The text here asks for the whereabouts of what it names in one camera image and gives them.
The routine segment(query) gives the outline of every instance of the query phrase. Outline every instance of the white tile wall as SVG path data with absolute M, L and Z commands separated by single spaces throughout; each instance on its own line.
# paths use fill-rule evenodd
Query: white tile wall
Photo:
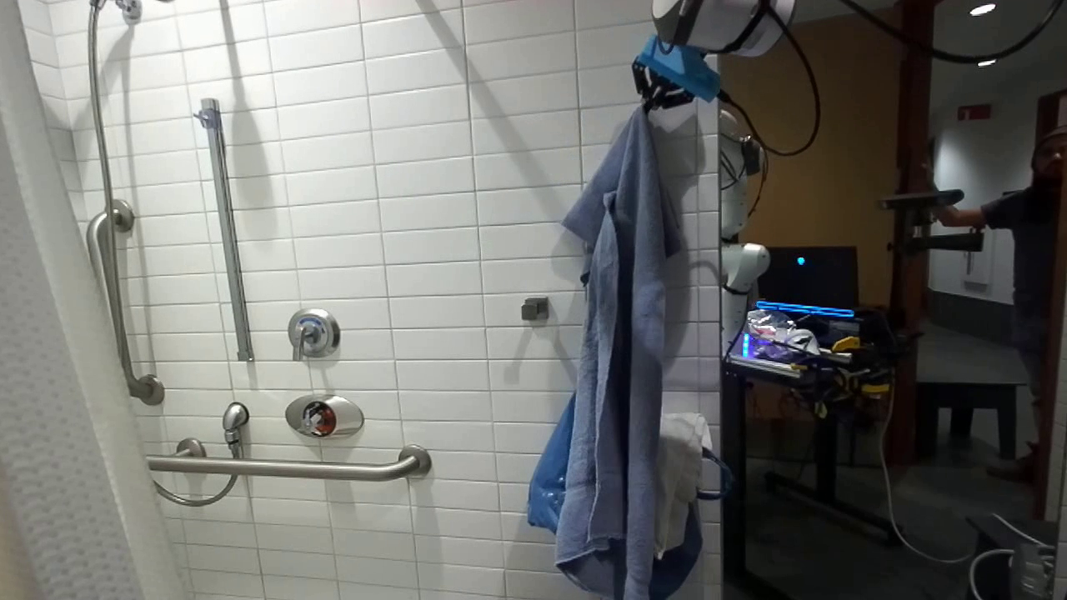
M 69 144 L 80 218 L 102 204 L 83 0 L 23 0 L 40 89 Z M 585 595 L 523 528 L 523 494 L 573 386 L 579 245 L 559 218 L 636 106 L 628 63 L 646 0 L 182 0 L 127 30 L 105 16 L 108 126 L 127 241 L 138 356 L 169 386 L 144 442 L 204 436 L 253 410 L 250 453 L 395 461 L 433 450 L 413 484 L 248 481 L 217 506 L 168 506 L 202 600 L 556 600 Z M 226 115 L 258 364 L 233 359 L 202 98 Z M 714 245 L 714 133 L 664 123 L 691 249 Z M 672 406 L 716 412 L 716 292 L 695 276 L 675 314 Z M 523 326 L 523 296 L 555 323 Z M 345 349 L 290 359 L 298 305 L 335 310 Z M 368 410 L 355 439 L 306 442 L 290 396 L 338 390 Z M 217 481 L 182 481 L 206 491 Z M 721 595 L 716 509 L 686 595 Z

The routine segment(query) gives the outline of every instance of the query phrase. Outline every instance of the computer monitor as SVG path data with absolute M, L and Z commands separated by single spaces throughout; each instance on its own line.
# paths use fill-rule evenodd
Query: computer monitor
M 856 304 L 856 245 L 771 245 L 758 305 L 852 321 Z

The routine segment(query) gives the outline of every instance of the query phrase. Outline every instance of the ceiling light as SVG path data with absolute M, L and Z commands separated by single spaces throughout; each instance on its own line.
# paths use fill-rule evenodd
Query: ceiling light
M 971 3 L 971 19 L 992 16 L 996 10 L 996 3 Z

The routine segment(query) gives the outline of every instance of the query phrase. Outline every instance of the grab bar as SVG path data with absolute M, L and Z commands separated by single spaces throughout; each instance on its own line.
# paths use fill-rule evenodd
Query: grab bar
M 242 281 L 233 201 L 230 201 L 230 178 L 226 178 L 226 133 L 223 133 L 222 99 L 204 98 L 202 112 L 193 112 L 193 115 L 206 130 L 215 196 L 217 196 L 217 213 L 222 213 L 223 259 L 226 259 L 226 283 L 230 283 L 230 305 L 233 305 L 233 329 L 238 329 L 238 359 L 253 359 L 253 334 L 248 326 L 248 296 L 244 296 L 244 281 Z
M 298 475 L 298 481 L 400 481 L 431 473 L 428 450 L 404 445 L 397 464 L 283 464 L 283 461 L 215 461 L 215 456 L 148 456 L 150 469 L 169 473 L 238 473 L 238 475 Z
M 108 314 L 109 314 L 109 326 L 115 326 L 115 341 L 122 345 L 122 368 L 123 368 L 123 381 L 127 381 L 127 394 L 144 399 L 144 403 L 165 403 L 168 390 L 165 384 L 158 384 L 153 372 L 148 378 L 134 378 L 134 356 L 129 356 L 129 341 L 127 341 L 127 316 L 123 316 L 123 296 L 117 290 L 122 283 L 122 274 L 109 274 L 117 271 L 117 263 L 109 263 L 105 254 L 108 254 L 108 226 L 109 226 L 109 218 L 108 210 L 98 213 L 86 226 L 86 249 L 92 249 L 92 268 L 93 268 L 93 276 L 102 283 L 102 292 L 105 292 L 105 304 L 108 304 Z M 117 229 L 134 229 L 134 210 L 122 201 L 115 201 L 115 226 Z

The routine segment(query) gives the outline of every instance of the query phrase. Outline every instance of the monitor screen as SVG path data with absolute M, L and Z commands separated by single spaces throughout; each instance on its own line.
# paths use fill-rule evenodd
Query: monitor screen
M 771 271 L 761 276 L 763 304 L 856 305 L 856 245 L 771 245 Z

